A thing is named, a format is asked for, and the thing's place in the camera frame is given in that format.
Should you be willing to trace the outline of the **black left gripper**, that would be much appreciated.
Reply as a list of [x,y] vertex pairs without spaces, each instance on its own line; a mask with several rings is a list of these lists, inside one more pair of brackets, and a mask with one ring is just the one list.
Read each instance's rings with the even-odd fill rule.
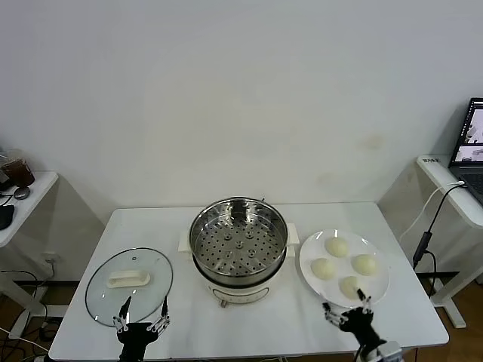
[[160,316],[151,324],[149,322],[128,323],[128,309],[131,304],[129,296],[121,306],[119,313],[112,317],[118,341],[122,344],[119,361],[144,361],[146,347],[157,340],[157,333],[163,333],[171,319],[168,315],[168,297],[165,296]]

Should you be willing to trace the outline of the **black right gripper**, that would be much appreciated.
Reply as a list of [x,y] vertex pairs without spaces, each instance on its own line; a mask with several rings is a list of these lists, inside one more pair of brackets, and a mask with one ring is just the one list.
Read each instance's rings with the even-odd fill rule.
[[371,296],[366,296],[362,289],[357,289],[361,307],[350,309],[342,314],[332,311],[328,302],[323,302],[325,319],[339,327],[343,332],[352,333],[362,347],[378,347],[386,342],[381,339],[372,327],[374,313],[371,306]]

